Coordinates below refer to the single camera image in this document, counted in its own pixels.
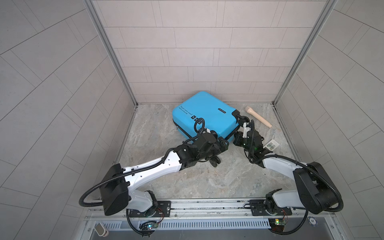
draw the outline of wooden handle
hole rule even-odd
[[[261,117],[259,114],[257,114],[251,107],[245,107],[245,111],[249,114],[251,114],[252,116],[254,116],[257,120],[259,120],[262,124],[264,124],[265,126],[271,128],[272,125],[267,121],[265,120],[263,117]]]

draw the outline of metal vent grille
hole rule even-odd
[[[120,229],[120,225],[121,225],[121,221],[119,221],[119,222],[105,221],[103,223],[104,223],[105,228],[108,229],[108,230]]]
[[[157,229],[239,229],[270,228],[268,219],[199,219],[199,220],[165,220]]]

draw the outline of wall tile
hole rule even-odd
[[[119,48],[119,53],[126,67],[164,66],[160,48]]]
[[[196,94],[200,91],[210,92],[211,83],[173,83],[175,94]]]
[[[62,21],[22,42],[12,51],[40,79],[45,79],[79,49],[80,44],[68,24]]]
[[[81,36],[81,34],[80,34],[79,30],[77,29],[76,25],[74,24],[72,18],[67,18],[65,20],[65,22],[70,27],[71,31],[73,32],[74,36],[76,37],[76,39],[79,42],[79,44],[81,45],[81,47],[83,47],[86,44],[86,42],[84,41],[83,37]]]
[[[381,200],[384,198],[384,188],[382,186],[375,187],[373,189],[358,192],[355,196],[364,211],[367,213],[380,237],[383,238],[384,229],[383,222],[380,221],[380,214],[384,214],[384,210],[381,207],[378,208],[378,206],[381,206]]]
[[[327,153],[327,150],[316,135],[316,132],[313,130],[304,113],[299,114],[293,123],[313,159],[319,159]]]
[[[247,94],[251,83],[219,83],[216,85],[216,94]]]
[[[373,175],[331,118],[316,133],[348,184]]]
[[[13,2],[38,33],[44,30],[44,27],[24,0],[13,0]]]
[[[37,32],[11,0],[2,1],[0,14],[0,53],[14,47]]]
[[[316,86],[313,88],[312,93],[313,95],[316,95],[319,90],[324,86],[324,84],[330,79],[327,74],[324,74],[324,76],[320,79],[320,81],[316,84]]]
[[[356,0],[349,7],[346,14],[373,28],[384,31],[384,16],[382,10],[384,2],[375,0]]]
[[[350,228],[352,235],[354,237],[368,238],[368,237],[379,237],[375,228],[370,226],[361,226],[361,227],[351,227]]]
[[[0,160],[0,185],[3,185],[5,180],[11,175],[12,171],[16,168],[15,165]]]
[[[0,204],[32,209],[39,197],[0,187]]]
[[[324,2],[290,2],[285,4],[278,27],[313,27]]]
[[[169,94],[167,83],[133,83],[132,85],[136,94]]]
[[[120,28],[104,28],[113,48],[126,48]]]
[[[355,62],[318,36],[307,54],[336,83],[347,74]]]
[[[0,204],[0,231],[3,239],[14,239],[27,218],[30,209]]]
[[[299,52],[299,48],[270,48],[263,66],[291,67]]]
[[[320,163],[321,165],[324,165],[327,162],[329,162],[330,160],[332,160],[332,158],[329,155],[329,153],[327,153],[324,156],[322,156],[321,158],[317,159],[316,162]]]
[[[344,208],[341,210],[341,214],[348,227],[371,225],[367,215],[338,171],[335,163],[329,161],[323,167],[343,197]]]
[[[72,93],[75,93],[102,61],[96,44],[91,41],[65,61],[55,71],[55,75]]]
[[[79,127],[83,126],[84,121],[70,107],[68,107],[68,105],[65,105],[61,111]]]
[[[275,12],[275,15],[273,16],[273,20],[272,20],[272,24],[271,24],[272,28],[277,27],[277,25],[279,24],[281,15],[282,15],[283,10],[285,8],[285,4],[286,4],[286,2],[284,2],[284,1],[279,1],[278,2],[277,8],[276,8],[276,12]]]
[[[180,94],[157,94],[145,95],[148,103],[181,103],[183,101]]]
[[[384,81],[384,46],[380,44],[384,41],[384,33],[370,28],[360,39],[359,43],[349,53],[349,56],[375,75],[381,81]]]
[[[357,152],[373,171],[373,174],[375,174],[381,184],[384,183],[384,176],[381,174],[384,169],[384,163],[381,157],[383,149],[382,142],[380,141],[382,140],[384,140],[384,133],[379,132],[355,146]]]
[[[264,65],[265,58],[268,54],[269,48],[263,48],[262,54],[260,55],[259,62],[257,63],[257,66],[261,67]]]
[[[300,137],[300,134],[298,131],[295,131],[291,134],[292,143],[295,146],[299,158],[302,162],[313,162],[312,157],[310,153],[308,152],[307,147],[305,146],[303,140]]]
[[[79,180],[77,181],[71,196],[68,199],[68,205],[79,205],[79,198],[85,191],[93,186],[106,155],[107,152],[100,147],[100,145],[96,144],[84,166],[83,171],[81,172]]]
[[[106,122],[107,119],[100,110],[94,108],[69,148],[67,156],[84,166]]]
[[[311,125],[325,113],[322,105],[303,82],[292,95]]]
[[[217,2],[217,13],[216,13],[216,27],[217,28],[221,28],[223,26],[224,7],[225,7],[224,1],[218,1]]]
[[[312,28],[287,28],[280,48],[302,48]]]
[[[328,118],[330,118],[330,116],[325,112],[314,124],[312,124],[313,129],[318,129],[326,120],[328,120]]]
[[[76,217],[69,217],[60,215],[59,220],[56,223],[49,239],[52,240],[66,240],[71,239],[71,235],[76,228],[77,222],[79,221]]]
[[[100,97],[100,103],[104,106],[109,114],[112,112],[112,109],[118,101],[123,90],[124,86],[119,76],[116,75]]]
[[[213,48],[168,48],[170,66],[212,66]]]
[[[178,48],[229,48],[231,28],[175,28]]]
[[[92,20],[89,17],[87,10],[83,10],[71,16],[76,28],[79,30],[84,41],[87,43],[95,38],[98,34],[93,26]]]
[[[349,185],[353,193],[361,192],[378,186],[381,186],[381,184],[375,176],[364,178]]]
[[[93,41],[96,44],[97,49],[99,50],[101,57],[104,59],[108,56],[107,50],[105,49],[105,46],[101,42],[100,36],[97,36],[93,39]]]
[[[223,27],[270,27],[278,2],[225,2]]]
[[[263,83],[257,82],[255,89],[253,90],[254,94],[277,94],[280,90],[281,83]]]
[[[93,71],[71,97],[67,105],[85,121],[105,89],[106,86],[99,74]]]
[[[221,101],[223,102],[256,102],[258,94],[223,94]]]
[[[21,74],[30,84],[37,87],[41,79],[36,76],[11,50],[0,55],[9,65]]]
[[[35,87],[0,58],[0,119],[7,115]]]
[[[108,145],[111,145],[116,129],[119,126],[123,111],[116,104],[109,116],[107,123],[101,131],[100,138]]]
[[[82,207],[74,207],[66,204],[61,215],[79,218],[83,211]]]
[[[319,68],[319,66],[317,66],[316,63],[314,63],[308,56],[304,58],[299,69],[297,70],[297,75],[299,75],[301,80],[311,91],[320,82],[324,74],[325,73],[321,70],[321,68]]]
[[[288,111],[289,116],[293,116],[297,109],[299,108],[299,105],[297,104],[296,100],[293,98],[290,91],[285,90],[283,96],[281,97],[281,101],[284,103],[285,108]]]
[[[74,170],[75,172],[81,174],[81,171],[83,170],[84,166],[80,163],[76,162],[75,160],[69,158],[68,156],[64,156],[64,158],[61,161],[61,164],[66,166],[69,169]]]
[[[120,28],[127,48],[175,48],[173,28]]]
[[[194,67],[194,82],[232,82],[235,67]]]
[[[361,22],[333,10],[319,35],[342,51],[361,25]]]
[[[37,235],[47,239],[78,178],[77,172],[59,165],[15,239],[28,239]]]
[[[156,27],[162,27],[163,20],[161,19],[159,1],[151,1],[151,3],[152,3],[153,15],[155,17]]]
[[[187,67],[151,67],[153,82],[188,82]]]
[[[381,129],[376,124],[372,123],[368,127],[364,128],[361,132],[351,137],[349,139],[349,142],[352,144],[352,146],[356,146],[362,141],[367,140],[368,138],[372,137],[380,131]]]
[[[233,28],[231,48],[278,48],[286,28]]]
[[[277,110],[279,111],[280,116],[283,119],[284,125],[288,131],[288,134],[291,135],[292,133],[294,133],[296,131],[296,127],[295,127],[291,117],[289,116],[289,114],[288,114],[282,101],[279,101],[279,103],[277,104]]]
[[[68,2],[60,0],[25,0],[25,2],[45,28],[84,9],[84,4],[76,0]]]
[[[356,32],[356,34],[352,37],[352,39],[349,41],[347,46],[344,48],[343,52],[348,55],[356,46],[356,44],[360,41],[360,39],[364,36],[364,34],[369,30],[369,28],[371,27],[363,24]]]
[[[150,1],[97,1],[107,26],[156,26]]]
[[[347,138],[372,124],[370,118],[329,79],[316,98]]]
[[[221,48],[219,66],[257,66],[262,50],[260,48]]]
[[[17,165],[71,96],[54,74],[41,83],[0,122],[0,159]]]
[[[217,2],[160,1],[163,26],[215,27]]]
[[[100,69],[103,72],[108,84],[112,81],[112,79],[116,76],[116,70],[112,64],[112,61],[109,57],[104,59],[100,63]]]
[[[145,83],[147,82],[147,77],[144,73],[143,67],[123,67],[122,68],[125,74],[125,77],[127,78],[128,82],[130,83]]]
[[[40,196],[79,130],[59,113],[3,186]]]

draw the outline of black cable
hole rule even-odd
[[[293,162],[294,164],[304,168],[305,170],[311,172],[315,177],[320,179],[320,181],[322,181],[328,188],[331,189],[331,191],[333,192],[333,194],[335,195],[335,197],[336,197],[336,199],[338,201],[338,206],[337,207],[335,207],[335,208],[327,208],[324,211],[326,211],[326,212],[339,212],[339,211],[342,210],[342,208],[344,207],[344,203],[343,203],[343,200],[341,198],[341,194],[325,178],[323,178],[318,172],[316,172],[312,168],[308,167],[307,165],[302,164],[301,162],[298,162],[298,161],[293,160],[293,159],[291,159],[289,157],[285,157],[285,156],[281,156],[281,155],[277,155],[277,154],[275,154],[275,155],[266,155],[264,157],[261,157],[260,161],[265,159],[265,158],[269,158],[269,157],[278,157],[278,158],[282,158],[282,159],[288,160],[288,161]]]
[[[301,220],[300,224],[297,227],[295,227],[294,229],[290,230],[290,231],[287,231],[287,232],[276,232],[276,231],[273,231],[271,229],[268,229],[268,230],[270,230],[271,232],[273,232],[275,234],[279,234],[279,235],[289,235],[289,234],[292,234],[292,233],[296,232],[297,230],[299,230],[302,227],[302,225],[305,223],[305,220],[307,219],[307,216],[308,216],[308,210],[305,210],[304,217]]]
[[[135,169],[135,170],[132,170],[130,172],[126,172],[126,173],[123,173],[123,174],[119,174],[115,177],[112,177],[108,180],[105,180],[104,182],[100,182],[98,184],[96,184],[95,186],[91,187],[90,189],[88,189],[79,199],[79,205],[82,206],[82,207],[97,207],[97,206],[102,206],[103,205],[103,202],[94,202],[94,203],[90,203],[90,202],[84,202],[84,199],[90,194],[92,193],[93,191],[95,191],[96,189],[100,188],[101,186],[103,186],[104,184],[107,184],[109,182],[112,182],[116,179],[119,179],[119,178],[122,178],[122,177],[125,177],[125,176],[129,176],[129,175],[132,175],[132,174],[136,174],[138,172],[143,172],[143,171],[146,171],[146,170],[149,170],[149,169],[152,169],[152,168],[155,168],[159,165],[161,165],[165,160],[166,158],[168,157],[169,153],[173,150],[174,148],[170,148],[167,150],[167,152],[165,153],[164,157],[157,163],[151,165],[151,166],[148,166],[148,167],[143,167],[143,168],[140,168],[140,169]]]
[[[199,121],[201,121],[201,128],[200,128],[199,130],[197,130],[196,126],[197,126],[197,123],[198,123]],[[195,129],[195,132],[197,132],[197,135],[203,133],[204,128],[205,128],[205,120],[204,120],[204,118],[198,118],[198,119],[196,119],[193,128]]]
[[[138,233],[138,234],[140,234],[141,236],[149,236],[149,235],[151,235],[152,233],[155,232],[155,230],[149,230],[149,231],[140,231],[140,230],[137,230],[137,229],[133,226],[133,224],[131,223],[131,220],[129,219],[129,209],[127,209],[126,216],[127,216],[127,221],[128,221],[129,226],[132,228],[132,230],[133,230],[135,233]]]

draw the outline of tiled wall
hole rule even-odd
[[[139,103],[271,102],[324,1],[93,1]]]
[[[133,108],[82,1],[1,1],[0,239],[70,239]]]
[[[349,240],[384,239],[384,1],[339,0],[277,104],[338,187]]]

